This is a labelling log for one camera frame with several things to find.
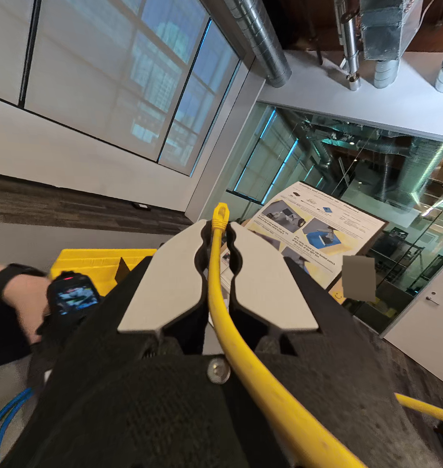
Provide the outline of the person's left hand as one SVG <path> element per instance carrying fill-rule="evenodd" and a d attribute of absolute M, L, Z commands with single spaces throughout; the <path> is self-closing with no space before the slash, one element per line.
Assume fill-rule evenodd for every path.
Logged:
<path fill-rule="evenodd" d="M 3 292 L 3 300 L 17 313 L 19 324 L 30 344 L 41 340 L 37 329 L 49 314 L 47 277 L 18 275 L 11 279 Z"/>

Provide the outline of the printed instruction board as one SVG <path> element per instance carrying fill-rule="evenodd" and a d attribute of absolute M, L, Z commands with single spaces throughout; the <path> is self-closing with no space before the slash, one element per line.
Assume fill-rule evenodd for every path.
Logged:
<path fill-rule="evenodd" d="M 267 202 L 245 227 L 330 290 L 343 256 L 365 253 L 388 222 L 303 182 Z"/>

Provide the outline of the yellow plastic bin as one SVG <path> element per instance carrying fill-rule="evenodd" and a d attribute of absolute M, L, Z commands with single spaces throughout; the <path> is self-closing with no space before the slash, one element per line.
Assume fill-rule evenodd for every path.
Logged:
<path fill-rule="evenodd" d="M 62 272 L 88 276 L 101 296 L 106 296 L 145 257 L 157 249 L 63 249 L 51 266 L 48 277 Z"/>

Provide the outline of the silver ribbed ventilation duct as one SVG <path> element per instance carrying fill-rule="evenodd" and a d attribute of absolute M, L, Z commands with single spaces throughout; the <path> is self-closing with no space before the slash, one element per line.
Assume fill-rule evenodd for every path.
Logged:
<path fill-rule="evenodd" d="M 224 2 L 263 67 L 269 85 L 283 87 L 292 72 L 263 1 Z"/>

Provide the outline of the window with white blinds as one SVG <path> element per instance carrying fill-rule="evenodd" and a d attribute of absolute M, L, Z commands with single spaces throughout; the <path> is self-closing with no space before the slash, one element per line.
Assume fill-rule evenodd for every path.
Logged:
<path fill-rule="evenodd" d="M 202 1 L 0 0 L 0 100 L 185 176 L 239 61 Z"/>

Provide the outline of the black wristwatch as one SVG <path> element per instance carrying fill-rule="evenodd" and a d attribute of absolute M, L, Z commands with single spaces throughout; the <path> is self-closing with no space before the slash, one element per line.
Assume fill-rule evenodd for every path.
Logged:
<path fill-rule="evenodd" d="M 0 271 L 0 306 L 6 305 L 3 300 L 4 289 L 8 283 L 19 275 L 27 275 L 32 277 L 46 277 L 46 273 L 28 265 L 22 265 L 19 263 L 11 263 Z"/>

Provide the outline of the silver ceiling pipe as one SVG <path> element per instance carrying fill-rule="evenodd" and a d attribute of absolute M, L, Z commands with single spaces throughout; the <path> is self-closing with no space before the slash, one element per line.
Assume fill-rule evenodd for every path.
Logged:
<path fill-rule="evenodd" d="M 359 74 L 359 48 L 356 19 L 358 12 L 348 7 L 347 1 L 334 1 L 339 42 L 343 46 L 344 61 L 347 66 L 347 82 L 351 91 L 361 86 Z"/>

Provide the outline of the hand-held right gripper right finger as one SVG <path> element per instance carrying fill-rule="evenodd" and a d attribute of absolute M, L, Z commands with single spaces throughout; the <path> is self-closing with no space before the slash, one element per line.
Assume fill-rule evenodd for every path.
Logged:
<path fill-rule="evenodd" d="M 242 338 L 317 332 L 319 325 L 276 247 L 237 223 L 227 226 L 226 236 L 229 313 Z"/>

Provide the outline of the white door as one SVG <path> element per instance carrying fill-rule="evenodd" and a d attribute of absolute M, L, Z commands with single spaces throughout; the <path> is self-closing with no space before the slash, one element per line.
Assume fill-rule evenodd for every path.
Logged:
<path fill-rule="evenodd" d="M 382 338 L 443 381 L 443 267 Z"/>

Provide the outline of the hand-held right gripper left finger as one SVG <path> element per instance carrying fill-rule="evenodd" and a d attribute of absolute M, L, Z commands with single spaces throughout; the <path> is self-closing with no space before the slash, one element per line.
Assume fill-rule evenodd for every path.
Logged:
<path fill-rule="evenodd" d="M 119 333 L 159 334 L 206 308 L 210 238 L 211 222 L 202 219 L 157 250 L 117 327 Z"/>

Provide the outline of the wooden board with smiley sticker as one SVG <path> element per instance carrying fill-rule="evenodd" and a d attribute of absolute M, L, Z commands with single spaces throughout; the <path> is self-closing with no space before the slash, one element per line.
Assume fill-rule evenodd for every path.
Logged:
<path fill-rule="evenodd" d="M 344 295 L 342 277 L 340 276 L 337 281 L 331 286 L 329 294 L 340 305 L 343 305 L 347 299 Z"/>

